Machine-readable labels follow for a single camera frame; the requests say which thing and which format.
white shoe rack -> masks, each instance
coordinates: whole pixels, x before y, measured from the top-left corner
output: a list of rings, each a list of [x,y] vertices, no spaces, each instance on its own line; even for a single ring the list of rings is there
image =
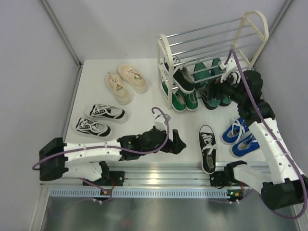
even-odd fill
[[[188,68],[191,75],[210,70],[218,66],[212,66],[195,72],[189,67],[200,62],[212,61],[215,58],[223,60],[228,55],[230,48],[234,48],[239,57],[239,61],[241,61],[241,68],[243,70],[250,70],[268,38],[269,29],[267,20],[259,11],[246,12],[240,18],[173,35],[166,36],[160,34],[157,38],[158,84],[161,85],[162,78],[166,82],[168,96],[163,95],[168,109],[172,107],[173,90],[178,88],[173,86],[174,67],[184,65]],[[173,60],[175,57],[178,57],[181,62],[175,64]],[[166,72],[164,67],[164,60],[168,64],[168,72]],[[195,83],[219,78],[220,76],[221,74],[215,75],[195,81]]]

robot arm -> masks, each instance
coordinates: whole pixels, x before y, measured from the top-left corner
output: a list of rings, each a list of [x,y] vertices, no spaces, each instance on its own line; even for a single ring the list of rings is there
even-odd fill
[[[225,167],[226,176],[230,182],[243,182],[256,190],[261,194],[264,203],[270,209],[302,203],[304,196],[299,176],[291,166],[286,155],[288,154],[291,160],[293,159],[278,130],[275,114],[270,105],[261,99],[261,89],[263,86],[261,75],[256,71],[244,71],[244,76],[258,109],[277,139],[274,139],[269,134],[267,128],[261,122],[248,98],[242,81],[239,84],[234,84],[234,76],[230,75],[229,80],[227,78],[226,81],[217,83],[217,89],[221,94],[228,96],[238,104],[239,115],[245,120],[250,131],[258,141],[269,165],[271,175],[269,177],[254,170],[244,161],[237,161],[227,164]],[[281,150],[277,141],[280,142],[286,152]],[[302,170],[299,167],[297,168],[307,186],[308,179]]]
[[[56,180],[61,177],[85,178],[96,181],[109,179],[108,162],[136,160],[142,155],[152,153],[162,146],[168,136],[165,118],[162,114],[153,113],[153,128],[140,135],[123,136],[116,140],[99,143],[65,143],[62,138],[55,138],[39,152],[39,159],[65,152],[55,158],[40,163],[39,179]],[[165,153],[179,154],[186,144],[180,139],[178,131],[173,130],[173,141],[168,138],[159,149]]]

sneaker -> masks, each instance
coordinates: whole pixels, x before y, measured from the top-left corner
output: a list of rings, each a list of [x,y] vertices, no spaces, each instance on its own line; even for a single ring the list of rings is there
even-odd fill
[[[145,93],[148,90],[148,85],[142,75],[130,65],[120,65],[117,72],[124,81],[131,84],[137,93]]]
[[[249,129],[242,118],[235,120],[233,124],[223,133],[222,139],[227,144],[237,143]]]
[[[115,106],[94,104],[85,109],[85,115],[91,119],[104,119],[122,124],[127,120],[127,113]]]
[[[162,91],[163,94],[168,98],[168,87],[166,85],[165,82],[163,82],[163,79],[161,81],[162,83]],[[177,112],[183,112],[185,111],[185,99],[184,99],[184,95],[183,93],[179,90],[173,90],[172,92],[172,107],[175,111]]]
[[[174,64],[180,63],[178,58],[174,58],[173,60]],[[167,62],[165,62],[165,68],[168,73],[169,67]],[[194,91],[194,78],[183,65],[179,65],[174,68],[173,80],[183,93],[189,94]]]
[[[97,137],[109,141],[112,139],[112,131],[109,126],[86,118],[79,118],[71,123],[72,129],[78,135]]]
[[[197,100],[197,94],[194,90],[193,93],[190,94],[183,94],[185,99],[186,108],[189,111],[194,111],[198,107],[198,100]]]
[[[221,62],[220,58],[213,59],[212,66],[217,66],[220,62]],[[223,73],[223,71],[219,67],[215,67],[215,68],[211,69],[211,75],[212,76],[219,75],[219,74],[222,74],[222,73]],[[222,98],[221,102],[219,103],[219,105],[223,106],[223,107],[226,107],[231,102],[232,102],[231,99],[229,99],[226,96],[223,96],[223,98]]]
[[[254,135],[251,134],[241,142],[237,143],[232,147],[232,152],[235,157],[242,157],[247,153],[253,152],[260,147],[259,143],[255,139]]]
[[[108,72],[108,74],[105,76],[105,82],[108,90],[115,96],[119,104],[125,105],[130,103],[130,94],[117,73]]]
[[[212,128],[203,125],[199,131],[199,144],[202,153],[202,170],[206,174],[212,174],[216,168],[216,140]]]
[[[205,70],[205,71],[201,71],[201,70],[204,70],[206,69],[206,66],[204,63],[197,63],[195,66],[194,66],[194,72],[195,71],[200,71],[198,73],[195,73],[193,75],[193,78],[194,80],[201,80],[201,79],[206,79],[208,77],[211,77],[211,74],[208,70]],[[205,88],[206,87],[206,82],[207,81],[203,81],[203,82],[199,82],[199,83],[196,83],[195,84],[195,87],[196,89],[201,89],[201,88]]]
[[[202,97],[203,104],[208,110],[216,109],[221,102],[221,98],[214,97],[214,91],[213,91],[214,84],[215,84],[214,81],[210,81],[207,83],[206,88],[199,89],[198,91]]]

white platform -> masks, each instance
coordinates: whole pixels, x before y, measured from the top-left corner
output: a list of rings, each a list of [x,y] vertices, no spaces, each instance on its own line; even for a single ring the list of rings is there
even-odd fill
[[[199,107],[194,112],[185,111],[177,113],[173,109],[168,110],[158,86],[156,59],[86,60],[83,65],[72,118],[83,116],[85,107],[94,103],[120,106],[107,90],[104,77],[107,72],[115,71],[117,66],[123,63],[132,65],[144,75],[149,85],[149,90],[144,94],[138,94],[126,84],[133,98],[131,103],[122,106],[129,115],[127,122],[124,124],[106,122],[113,129],[114,138],[125,135],[137,135],[151,129],[154,125],[151,108],[158,106],[171,116],[170,128],[175,128],[179,131],[181,139],[187,144],[187,148],[178,155],[158,152],[140,157],[139,160],[118,162],[120,165],[129,166],[136,163],[148,163],[154,166],[165,163],[199,165],[201,163],[201,152],[198,144],[198,132],[200,127],[205,124],[212,127],[218,140],[218,165],[219,163],[220,165],[225,165],[226,162],[239,160],[239,158],[231,155],[232,146],[224,144],[221,138],[222,133],[230,126],[234,119],[238,118],[236,104],[232,103],[228,107],[219,106],[217,109],[210,111],[205,108],[202,100],[199,99]],[[98,139],[79,136],[73,132],[70,126],[65,141],[98,142]],[[264,155],[260,150],[249,153],[241,158],[241,160],[254,163],[254,166],[266,165]]]

beige shoe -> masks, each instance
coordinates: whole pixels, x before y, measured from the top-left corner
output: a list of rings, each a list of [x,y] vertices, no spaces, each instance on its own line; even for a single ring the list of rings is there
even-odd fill
[[[115,96],[119,104],[125,105],[130,103],[131,97],[120,76],[116,72],[108,72],[105,77],[106,85],[110,92]]]
[[[121,78],[130,83],[132,87],[138,93],[145,93],[148,90],[148,85],[146,84],[144,78],[141,74],[132,68],[128,64],[122,64],[117,68],[117,72]]]

